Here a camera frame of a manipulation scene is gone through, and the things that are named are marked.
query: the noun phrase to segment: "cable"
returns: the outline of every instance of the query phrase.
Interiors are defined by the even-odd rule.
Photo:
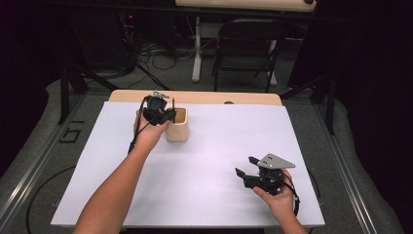
[[[169,69],[173,68],[176,65],[176,61],[177,61],[176,55],[172,52],[165,53],[164,55],[167,55],[167,54],[170,54],[171,57],[173,58],[173,64],[171,66],[162,68],[162,67],[159,67],[159,66],[155,65],[155,57],[152,57],[152,66],[155,67],[156,69],[159,69],[159,70],[169,70]]]
[[[76,168],[75,166],[71,166],[69,168],[66,168],[64,170],[61,170],[60,172],[50,176],[48,179],[46,179],[46,181],[44,181],[38,188],[37,190],[34,192],[33,197],[30,199],[30,202],[28,204],[27,207],[27,211],[26,211],[26,217],[25,217],[25,224],[26,224],[26,231],[28,234],[31,234],[31,230],[30,230],[30,211],[31,211],[31,207],[33,205],[34,200],[36,199],[37,194],[40,192],[40,190],[52,179],[54,179],[56,176],[59,176],[60,174],[63,174],[67,171],[70,171],[72,169]]]
[[[146,126],[148,126],[148,124],[149,124],[149,121],[148,121],[148,123],[146,123],[146,125],[145,125],[141,130],[138,131],[138,129],[139,129],[139,127],[140,127],[140,119],[141,119],[140,117],[142,116],[142,112],[143,112],[143,104],[145,103],[145,101],[147,101],[147,100],[149,99],[149,97],[150,97],[150,96],[144,97],[143,100],[142,100],[142,102],[140,103],[139,112],[138,112],[138,114],[137,114],[137,120],[136,120],[137,130],[134,131],[133,140],[131,141],[130,148],[129,148],[129,150],[128,150],[128,154],[131,153],[131,151],[133,150],[134,145],[136,144],[136,141],[137,141],[137,136],[138,136],[138,135],[140,134],[140,132],[142,132],[142,130],[144,130],[144,129],[146,128]]]
[[[171,91],[172,89],[169,88],[168,86],[164,85],[158,78],[156,78],[154,75],[152,75],[149,71],[147,71],[145,68],[143,68],[142,65],[136,64],[136,67],[139,68],[141,71],[143,71],[146,75],[148,75],[149,78],[151,78],[155,84],[159,85],[162,87],[164,90]]]

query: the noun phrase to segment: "white table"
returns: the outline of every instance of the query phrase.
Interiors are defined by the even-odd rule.
[[[105,102],[52,225],[75,225],[94,191],[128,152],[139,107],[131,101],[151,94],[117,91],[111,101]],[[237,167],[256,175],[258,168],[248,162],[248,156],[260,159],[269,152],[296,165],[289,171],[301,200],[298,218],[302,224],[324,225],[289,117],[278,96],[165,94],[175,98],[176,106],[188,109],[189,139],[171,143],[161,138],[145,163],[125,227],[278,226],[267,205],[251,189],[244,188],[243,180],[235,173]],[[257,104],[260,99],[267,104]],[[227,100],[244,104],[214,104]]]

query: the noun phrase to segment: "chair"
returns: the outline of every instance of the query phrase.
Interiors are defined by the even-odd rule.
[[[212,75],[217,90],[218,70],[267,72],[266,93],[286,29],[275,19],[233,19],[219,30]]]

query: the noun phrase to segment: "person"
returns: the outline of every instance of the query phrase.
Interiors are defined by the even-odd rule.
[[[140,132],[133,150],[94,192],[83,208],[73,233],[120,232],[128,214],[143,165],[162,133],[169,127],[169,121],[163,125],[152,126],[145,123],[147,121],[143,116],[140,118]],[[135,121],[133,129],[136,131],[137,121]],[[283,189],[282,193],[277,196],[272,196],[259,187],[254,187],[253,191],[268,204],[271,213],[279,222],[284,233],[307,233],[294,215],[293,195],[289,189]]]

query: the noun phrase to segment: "small wooden container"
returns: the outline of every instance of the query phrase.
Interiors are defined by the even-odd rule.
[[[175,107],[176,116],[174,122],[169,124],[167,129],[167,141],[183,142],[188,139],[188,110],[183,107]]]

